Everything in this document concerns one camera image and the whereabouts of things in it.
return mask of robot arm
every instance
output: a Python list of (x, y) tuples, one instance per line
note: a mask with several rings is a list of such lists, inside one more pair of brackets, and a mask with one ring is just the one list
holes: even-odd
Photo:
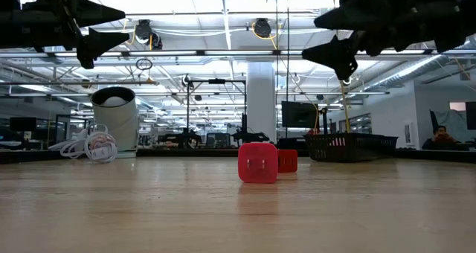
[(0, 0), (0, 48), (47, 46), (77, 49), (83, 68), (94, 68), (102, 53), (129, 39), (127, 33), (98, 33), (89, 28), (83, 36), (80, 28), (125, 18), (123, 11), (89, 0), (35, 0), (22, 5), (19, 0)]

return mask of window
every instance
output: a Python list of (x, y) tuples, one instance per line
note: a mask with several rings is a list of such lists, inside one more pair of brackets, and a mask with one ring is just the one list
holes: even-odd
[(458, 112), (465, 112), (466, 111), (466, 103), (462, 103), (462, 102), (450, 102), (449, 103), (449, 109), (451, 110), (454, 110), (454, 111), (458, 111)]

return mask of ceiling duct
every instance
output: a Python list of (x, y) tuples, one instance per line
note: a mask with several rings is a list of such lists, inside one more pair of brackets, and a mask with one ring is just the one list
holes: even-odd
[[(475, 36), (470, 36), (468, 42), (456, 49), (476, 49)], [(449, 56), (440, 54), (418, 60), (417, 62), (403, 63), (378, 76), (375, 80), (370, 81), (370, 86), (366, 86), (364, 90), (368, 91), (380, 86), (391, 87), (403, 84), (404, 82), (415, 79), (423, 74), (427, 74), (430, 71), (441, 68), (441, 66), (448, 64), (450, 61), (451, 59)]]

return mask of person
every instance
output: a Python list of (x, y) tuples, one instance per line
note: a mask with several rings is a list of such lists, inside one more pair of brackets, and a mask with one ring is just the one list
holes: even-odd
[(429, 138), (424, 144), (424, 150), (467, 150), (459, 141), (446, 132), (446, 126), (438, 126), (433, 131), (433, 138)]

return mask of fluorescent light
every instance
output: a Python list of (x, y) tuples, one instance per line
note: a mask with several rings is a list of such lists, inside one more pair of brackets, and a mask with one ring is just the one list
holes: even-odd
[(398, 55), (409, 55), (409, 54), (423, 54), (425, 53), (422, 49), (406, 49), (404, 51), (396, 52), (393, 49), (386, 49), (383, 50), (380, 54), (388, 55), (388, 54), (398, 54)]
[(206, 51), (208, 56), (226, 56), (226, 55), (272, 55), (273, 51)]
[(283, 55), (301, 55), (302, 53), (303, 53), (303, 51), (297, 51), (297, 50), (281, 51), (281, 54), (283, 54)]
[(46, 94), (10, 94), (10, 97), (46, 97)]
[(51, 92), (51, 89), (45, 87), (45, 86), (38, 86), (38, 85), (21, 85), (22, 88), (24, 89), (31, 89), (34, 91), (39, 91), (39, 92)]
[(135, 96), (138, 97), (159, 97), (159, 96), (171, 96), (172, 93), (135, 93)]
[(51, 94), (53, 97), (88, 97), (87, 94), (76, 94), (76, 93), (55, 93)]
[(196, 55), (196, 51), (136, 51), (129, 52), (133, 57), (151, 57), (151, 56), (167, 56), (167, 55)]
[(70, 99), (70, 98), (67, 98), (67, 97), (58, 97), (60, 100), (64, 100), (66, 102), (69, 102), (69, 103), (77, 103), (76, 101)]
[[(433, 51), (432, 54), (438, 54), (438, 51)], [(476, 54), (475, 49), (452, 49), (449, 51), (445, 51), (442, 54)]]
[(232, 103), (190, 104), (190, 107), (222, 107), (222, 106), (225, 106), (225, 107), (235, 107), (235, 106), (244, 107), (245, 104), (239, 104), (239, 103), (238, 104), (232, 104)]
[(76, 57), (76, 52), (56, 52), (56, 57)]
[(49, 57), (46, 53), (0, 53), (0, 58), (24, 58), (24, 57), (32, 57), (32, 58), (41, 58), (41, 57)]
[(105, 52), (100, 57), (120, 57), (122, 56), (121, 52)]
[(347, 92), (346, 95), (388, 95), (390, 92)]

